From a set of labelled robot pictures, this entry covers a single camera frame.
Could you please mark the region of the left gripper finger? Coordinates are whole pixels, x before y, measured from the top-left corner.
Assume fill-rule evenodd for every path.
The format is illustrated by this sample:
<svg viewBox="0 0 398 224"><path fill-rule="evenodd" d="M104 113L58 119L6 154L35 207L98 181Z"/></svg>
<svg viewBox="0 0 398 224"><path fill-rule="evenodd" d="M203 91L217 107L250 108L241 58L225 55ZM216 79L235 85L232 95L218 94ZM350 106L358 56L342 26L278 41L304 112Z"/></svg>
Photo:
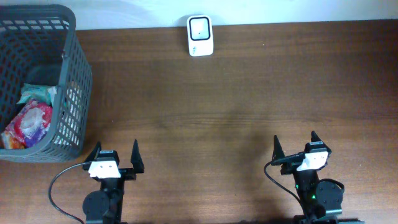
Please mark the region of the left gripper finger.
<svg viewBox="0 0 398 224"><path fill-rule="evenodd" d="M131 164L136 174L143 174L145 171L144 163L139 152L139 145L137 139L134 140L131 153Z"/></svg>
<svg viewBox="0 0 398 224"><path fill-rule="evenodd" d="M90 154L87 156L87 158L85 159L85 162L92 162L94 161L99 152L101 151L101 143L98 141L94 147L94 149L90 152Z"/></svg>

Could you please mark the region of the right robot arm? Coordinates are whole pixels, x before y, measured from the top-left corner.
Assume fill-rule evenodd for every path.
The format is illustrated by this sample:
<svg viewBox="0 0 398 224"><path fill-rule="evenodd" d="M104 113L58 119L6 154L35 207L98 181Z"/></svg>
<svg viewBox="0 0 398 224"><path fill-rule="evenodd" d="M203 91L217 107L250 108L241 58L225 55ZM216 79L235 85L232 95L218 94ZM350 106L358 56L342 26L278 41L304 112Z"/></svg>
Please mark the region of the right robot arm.
<svg viewBox="0 0 398 224"><path fill-rule="evenodd" d="M279 166L282 175L293 175L297 191L293 196L303 210L302 215L293 217L292 223L338 223L345 187L336 180L318 177L318 171L327 165L331 149L315 131L302 152L286 156L277 136L273 138L273 148L270 165Z"/></svg>

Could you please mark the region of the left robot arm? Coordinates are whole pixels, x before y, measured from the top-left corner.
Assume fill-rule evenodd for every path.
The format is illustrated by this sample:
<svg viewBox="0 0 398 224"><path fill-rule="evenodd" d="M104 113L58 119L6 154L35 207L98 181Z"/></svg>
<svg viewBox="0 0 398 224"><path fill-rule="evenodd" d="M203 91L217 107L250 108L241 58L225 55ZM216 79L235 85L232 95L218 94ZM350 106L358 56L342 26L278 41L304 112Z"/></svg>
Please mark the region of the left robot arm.
<svg viewBox="0 0 398 224"><path fill-rule="evenodd" d="M136 180L145 167L134 141L130 163L131 167L120 168L119 156L115 150L103 150L98 142L85 159L83 170L100 183L100 189L88 194L82 205L87 223L118 224L122 222L125 182Z"/></svg>

